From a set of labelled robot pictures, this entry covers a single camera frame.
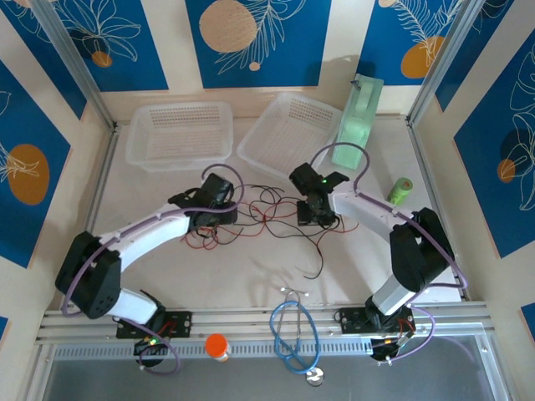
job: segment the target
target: orange bottle cap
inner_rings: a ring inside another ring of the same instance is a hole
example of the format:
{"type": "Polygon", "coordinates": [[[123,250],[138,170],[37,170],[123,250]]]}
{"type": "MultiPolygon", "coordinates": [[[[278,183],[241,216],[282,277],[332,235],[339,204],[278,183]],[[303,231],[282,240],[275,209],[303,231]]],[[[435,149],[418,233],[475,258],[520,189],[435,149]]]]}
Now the orange bottle cap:
{"type": "Polygon", "coordinates": [[[220,358],[227,352],[228,341],[222,334],[212,334],[206,339],[205,348],[212,358],[220,358]]]}

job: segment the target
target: white wall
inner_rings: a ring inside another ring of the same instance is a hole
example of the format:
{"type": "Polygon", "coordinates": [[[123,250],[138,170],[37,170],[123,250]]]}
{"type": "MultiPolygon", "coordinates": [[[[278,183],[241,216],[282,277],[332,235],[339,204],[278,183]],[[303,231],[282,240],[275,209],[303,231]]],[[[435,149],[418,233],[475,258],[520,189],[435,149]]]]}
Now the white wall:
{"type": "Polygon", "coordinates": [[[82,229],[92,195],[88,183],[105,133],[89,109],[84,122],[78,121],[2,13],[0,38],[0,59],[71,145],[30,266],[24,269],[0,258],[0,315],[11,322],[0,349],[0,398],[8,401],[17,395],[43,312],[54,295],[55,274],[82,229]]]}
{"type": "Polygon", "coordinates": [[[526,400],[535,394],[535,344],[520,307],[535,301],[535,242],[503,259],[497,256],[453,137],[532,32],[533,13],[532,0],[516,0],[446,112],[432,101],[417,125],[471,297],[486,301],[521,399],[526,400]]]}
{"type": "MultiPolygon", "coordinates": [[[[113,116],[130,120],[143,104],[180,101],[226,100],[236,117],[260,115],[273,96],[280,91],[303,92],[338,109],[344,109],[351,90],[349,81],[357,69],[360,51],[376,0],[333,0],[317,88],[202,88],[190,23],[184,0],[142,0],[169,91],[115,92],[104,94],[113,116]]],[[[420,86],[390,86],[383,89],[379,105],[381,114],[404,114],[412,105],[420,86]]]]}

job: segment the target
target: tangled wires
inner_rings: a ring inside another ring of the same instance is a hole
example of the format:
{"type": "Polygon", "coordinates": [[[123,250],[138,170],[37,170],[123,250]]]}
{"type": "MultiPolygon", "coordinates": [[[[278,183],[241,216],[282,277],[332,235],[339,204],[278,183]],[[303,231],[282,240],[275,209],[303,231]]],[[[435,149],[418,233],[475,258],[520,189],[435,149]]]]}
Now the tangled wires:
{"type": "Polygon", "coordinates": [[[238,223],[234,224],[236,229],[233,227],[228,228],[226,226],[201,228],[196,233],[192,232],[182,238],[182,241],[184,241],[190,248],[211,251],[218,246],[230,245],[240,237],[258,237],[265,231],[271,236],[280,239],[293,237],[306,238],[313,244],[320,258],[318,272],[312,277],[304,276],[309,280],[313,280],[318,278],[324,269],[324,255],[319,248],[319,243],[324,236],[329,232],[344,234],[356,230],[359,226],[357,224],[355,227],[346,230],[344,218],[336,216],[333,225],[321,227],[321,229],[316,230],[316,232],[308,234],[298,226],[284,220],[297,215],[297,201],[300,201],[300,198],[285,196],[282,188],[273,186],[256,184],[245,184],[245,186],[249,187],[251,190],[258,190],[259,193],[257,199],[249,202],[243,200],[240,203],[238,208],[238,215],[240,218],[238,218],[238,223]],[[278,231],[277,226],[289,227],[293,232],[281,233],[278,231]],[[227,234],[226,236],[230,235],[231,237],[223,240],[221,238],[222,231],[227,234]]]}

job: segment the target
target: plastic basket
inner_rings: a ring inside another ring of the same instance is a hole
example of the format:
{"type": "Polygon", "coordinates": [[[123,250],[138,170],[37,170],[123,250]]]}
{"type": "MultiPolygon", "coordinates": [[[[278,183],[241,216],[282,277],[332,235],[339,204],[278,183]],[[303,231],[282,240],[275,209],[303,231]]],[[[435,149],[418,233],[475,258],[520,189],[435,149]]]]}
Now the plastic basket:
{"type": "MultiPolygon", "coordinates": [[[[252,167],[283,180],[333,142],[342,112],[299,94],[279,94],[237,148],[252,167]]],[[[317,168],[324,156],[314,162],[317,168]]]]}
{"type": "Polygon", "coordinates": [[[225,102],[144,106],[130,123],[126,160],[147,171],[203,169],[230,156],[232,135],[225,102]]]}

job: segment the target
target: green battery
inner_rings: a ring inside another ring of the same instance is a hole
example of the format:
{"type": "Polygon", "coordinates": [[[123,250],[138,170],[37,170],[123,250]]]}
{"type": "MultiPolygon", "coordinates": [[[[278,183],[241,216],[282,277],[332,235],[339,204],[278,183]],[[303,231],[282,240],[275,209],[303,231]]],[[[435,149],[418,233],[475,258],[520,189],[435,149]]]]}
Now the green battery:
{"type": "Polygon", "coordinates": [[[386,200],[394,205],[402,205],[406,197],[412,191],[412,181],[402,177],[395,182],[386,200]]]}

